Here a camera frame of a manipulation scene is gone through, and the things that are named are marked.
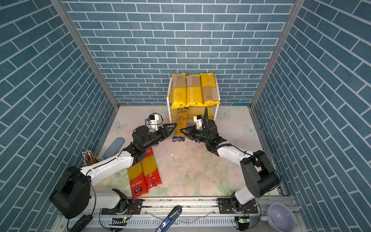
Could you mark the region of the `blue moli pasta bag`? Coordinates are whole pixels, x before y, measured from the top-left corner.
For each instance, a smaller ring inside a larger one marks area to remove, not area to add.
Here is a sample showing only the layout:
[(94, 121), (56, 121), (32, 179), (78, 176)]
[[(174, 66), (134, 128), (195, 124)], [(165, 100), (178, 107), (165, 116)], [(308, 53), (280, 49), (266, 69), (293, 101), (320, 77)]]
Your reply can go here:
[(175, 129), (172, 142), (184, 142), (185, 141), (185, 136), (180, 132), (180, 130), (186, 127), (187, 113), (188, 113), (187, 108), (177, 109), (176, 121), (175, 121), (177, 124), (177, 127)]

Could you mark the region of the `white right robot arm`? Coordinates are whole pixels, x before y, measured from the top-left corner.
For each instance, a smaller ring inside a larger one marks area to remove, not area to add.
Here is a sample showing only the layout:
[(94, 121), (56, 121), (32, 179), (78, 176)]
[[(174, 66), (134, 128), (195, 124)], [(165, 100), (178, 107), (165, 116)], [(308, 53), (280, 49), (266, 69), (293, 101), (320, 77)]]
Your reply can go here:
[(246, 151), (227, 142), (218, 133), (198, 130), (196, 126), (183, 128), (180, 132), (188, 139), (204, 143), (206, 149), (238, 165), (243, 173), (244, 185), (231, 195), (234, 211), (241, 213), (254, 199), (275, 189), (282, 181), (268, 156), (262, 151)]

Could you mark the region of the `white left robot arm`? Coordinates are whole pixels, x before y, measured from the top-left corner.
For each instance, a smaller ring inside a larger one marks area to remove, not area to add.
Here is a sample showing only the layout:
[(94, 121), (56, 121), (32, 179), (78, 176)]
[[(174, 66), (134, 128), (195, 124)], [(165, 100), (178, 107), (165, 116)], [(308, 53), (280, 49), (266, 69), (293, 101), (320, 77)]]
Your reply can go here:
[(133, 131), (133, 141), (118, 154), (96, 164), (67, 168), (50, 193), (49, 200), (67, 218), (72, 219), (85, 210), (114, 210), (124, 214), (128, 210), (127, 196), (117, 189), (97, 191), (95, 185), (109, 176), (140, 163), (146, 151), (172, 135), (176, 123), (163, 124), (154, 132), (147, 126)]

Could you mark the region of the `red spaghetti bag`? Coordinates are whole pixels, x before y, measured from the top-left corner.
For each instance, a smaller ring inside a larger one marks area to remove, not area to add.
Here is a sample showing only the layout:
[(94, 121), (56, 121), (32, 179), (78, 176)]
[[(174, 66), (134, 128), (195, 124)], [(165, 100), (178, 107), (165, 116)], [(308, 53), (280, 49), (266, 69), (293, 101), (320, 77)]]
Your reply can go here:
[(141, 163), (128, 168), (128, 176), (132, 197), (134, 200), (139, 199), (144, 194), (148, 193), (147, 184)]
[(146, 156), (141, 163), (147, 188), (151, 189), (162, 184), (152, 148), (146, 150)]

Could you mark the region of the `yellow pastatime bag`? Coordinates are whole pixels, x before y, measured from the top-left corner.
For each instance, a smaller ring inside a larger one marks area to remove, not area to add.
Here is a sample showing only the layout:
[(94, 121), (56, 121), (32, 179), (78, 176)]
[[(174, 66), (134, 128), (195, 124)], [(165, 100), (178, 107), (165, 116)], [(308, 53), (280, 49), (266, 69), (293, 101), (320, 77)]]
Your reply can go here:
[(187, 107), (204, 107), (200, 75), (186, 76)]
[(172, 76), (172, 109), (186, 107), (186, 74), (174, 74)]
[(204, 106), (213, 106), (219, 105), (220, 99), (218, 96), (218, 88), (216, 87), (216, 81), (214, 74), (210, 73), (201, 73), (201, 85), (203, 91), (203, 104)]

